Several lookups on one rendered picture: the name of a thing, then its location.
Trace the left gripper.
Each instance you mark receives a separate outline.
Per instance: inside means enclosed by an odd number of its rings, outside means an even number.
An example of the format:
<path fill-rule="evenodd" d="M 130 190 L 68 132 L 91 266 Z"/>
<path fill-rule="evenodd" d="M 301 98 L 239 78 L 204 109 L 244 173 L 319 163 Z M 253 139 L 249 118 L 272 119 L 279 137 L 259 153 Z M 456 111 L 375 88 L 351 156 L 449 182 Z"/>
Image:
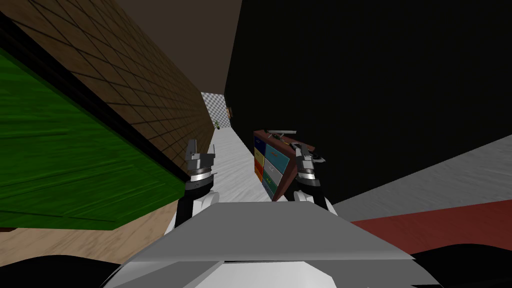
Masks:
<path fill-rule="evenodd" d="M 189 171 L 196 171 L 200 169 L 208 169 L 214 165 L 216 157 L 215 145 L 211 144 L 208 153 L 196 153 L 197 141 L 190 139 L 187 144 L 187 156 L 185 157 L 187 169 Z"/>

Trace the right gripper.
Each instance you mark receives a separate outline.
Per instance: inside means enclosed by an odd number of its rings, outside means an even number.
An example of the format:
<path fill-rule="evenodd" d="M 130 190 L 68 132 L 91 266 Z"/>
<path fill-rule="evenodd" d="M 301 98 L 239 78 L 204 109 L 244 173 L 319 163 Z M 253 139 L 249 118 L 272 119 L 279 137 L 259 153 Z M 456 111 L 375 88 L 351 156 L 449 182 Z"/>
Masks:
<path fill-rule="evenodd" d="M 310 156 L 308 146 L 304 143 L 293 143 L 295 156 L 297 157 L 297 171 L 299 173 L 314 173 L 313 159 Z"/>

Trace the brown dresser with colourful drawers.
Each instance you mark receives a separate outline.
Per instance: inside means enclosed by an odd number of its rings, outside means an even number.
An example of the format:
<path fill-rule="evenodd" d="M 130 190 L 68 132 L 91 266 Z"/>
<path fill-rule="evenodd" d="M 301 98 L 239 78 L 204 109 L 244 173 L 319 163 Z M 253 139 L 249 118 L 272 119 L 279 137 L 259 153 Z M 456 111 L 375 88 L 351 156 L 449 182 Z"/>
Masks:
<path fill-rule="evenodd" d="M 303 142 L 286 137 L 295 134 L 294 130 L 256 130 L 253 132 L 254 171 L 268 193 L 270 199 L 278 201 L 289 192 L 291 184 L 313 199 L 322 198 L 320 179 L 314 173 L 299 173 L 298 158 L 294 143 Z M 315 152 L 315 147 L 307 145 L 313 165 L 325 160 Z"/>

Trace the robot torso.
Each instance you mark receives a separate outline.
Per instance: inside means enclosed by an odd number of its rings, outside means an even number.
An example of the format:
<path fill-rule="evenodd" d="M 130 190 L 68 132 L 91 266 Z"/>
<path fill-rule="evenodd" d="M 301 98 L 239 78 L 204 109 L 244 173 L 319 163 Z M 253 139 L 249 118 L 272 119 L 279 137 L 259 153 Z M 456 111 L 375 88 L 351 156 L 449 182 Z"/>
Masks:
<path fill-rule="evenodd" d="M 413 288 L 414 258 L 308 201 L 216 203 L 133 255 L 101 288 Z"/>

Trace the green door leaf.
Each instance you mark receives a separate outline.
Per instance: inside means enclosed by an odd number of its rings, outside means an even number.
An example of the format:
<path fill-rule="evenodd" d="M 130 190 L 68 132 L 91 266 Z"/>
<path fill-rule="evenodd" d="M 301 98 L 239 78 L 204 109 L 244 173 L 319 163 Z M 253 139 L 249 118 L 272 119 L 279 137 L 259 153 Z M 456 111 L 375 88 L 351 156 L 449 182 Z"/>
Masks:
<path fill-rule="evenodd" d="M 0 228 L 114 230 L 184 188 L 0 49 Z"/>

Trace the dark red rug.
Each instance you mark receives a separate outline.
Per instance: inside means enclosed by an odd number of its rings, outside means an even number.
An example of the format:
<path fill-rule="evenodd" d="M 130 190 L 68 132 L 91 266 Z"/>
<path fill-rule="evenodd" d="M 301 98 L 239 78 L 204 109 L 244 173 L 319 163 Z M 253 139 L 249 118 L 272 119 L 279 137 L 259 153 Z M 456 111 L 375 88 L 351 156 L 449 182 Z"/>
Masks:
<path fill-rule="evenodd" d="M 512 199 L 353 223 L 408 254 L 457 244 L 512 250 Z"/>

